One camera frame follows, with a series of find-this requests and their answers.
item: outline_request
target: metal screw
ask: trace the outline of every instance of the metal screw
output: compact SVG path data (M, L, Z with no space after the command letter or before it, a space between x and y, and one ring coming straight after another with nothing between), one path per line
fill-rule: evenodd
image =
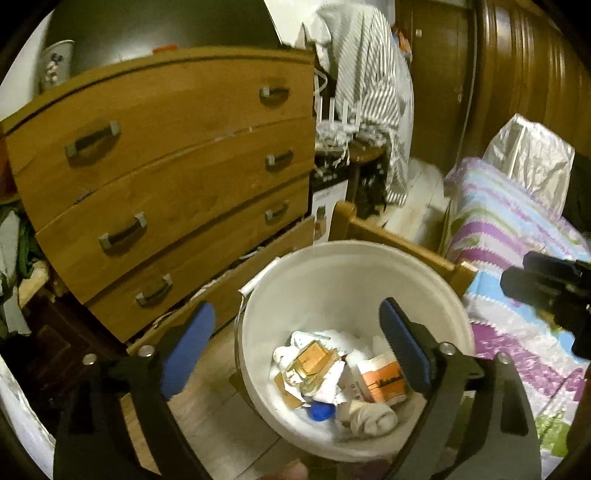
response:
M443 353L443 355L452 356L456 353L456 347L454 347L451 343L443 342L439 345L439 351Z
M99 358L96 356L96 353L88 353L82 359L82 365L94 365Z
M141 347L139 347L138 355L147 358L149 356L152 356L155 351L156 349L153 345L142 345Z
M499 352L498 354L496 354L496 358L499 362L501 362L503 365L509 365L513 360L511 359L511 356L508 355L505 352Z

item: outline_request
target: white wall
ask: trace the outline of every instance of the white wall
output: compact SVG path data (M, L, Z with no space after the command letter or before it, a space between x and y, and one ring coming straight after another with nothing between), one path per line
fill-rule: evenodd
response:
M354 0L265 0L283 43L293 45L301 23L321 5L347 3ZM394 0L357 0L378 7L390 22L394 21ZM35 70L51 14L47 15L18 53L8 74L0 85L0 119L22 108L35 95Z

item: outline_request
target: striped bedspread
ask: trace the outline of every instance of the striped bedspread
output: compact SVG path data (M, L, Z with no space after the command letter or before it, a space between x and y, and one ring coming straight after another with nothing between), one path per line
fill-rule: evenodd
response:
M587 363L571 354L571 334L505 297L499 282L509 266L522 267L531 250L586 261L591 254L566 220L478 158L464 159L447 176L445 188L452 197L446 257L470 260L479 269L463 299L476 353L493 358L502 351L513 357L534 412L545 477L566 454Z

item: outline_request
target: tile floor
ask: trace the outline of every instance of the tile floor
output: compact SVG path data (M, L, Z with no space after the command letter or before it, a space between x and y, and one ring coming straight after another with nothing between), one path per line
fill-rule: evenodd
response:
M405 206L388 207L369 221L436 250L449 202L443 196L443 176L436 167L412 160L409 177ZM169 402L213 480L255 480L296 458L317 464L317 458L282 440L247 405L228 381L234 371L234 329L228 325L209 342L183 392ZM158 472L131 398L121 404L142 466Z

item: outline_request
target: wooden bed post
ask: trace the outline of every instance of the wooden bed post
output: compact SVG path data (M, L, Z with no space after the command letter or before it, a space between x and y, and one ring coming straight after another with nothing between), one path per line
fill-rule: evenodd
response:
M357 207L353 203L337 202L330 222L329 241L362 240L397 248L418 258L435 270L449 283L459 297L465 294L476 277L478 269L470 262L462 261L454 264L421 245L417 245L383 228L368 224L364 220L357 218L356 214Z

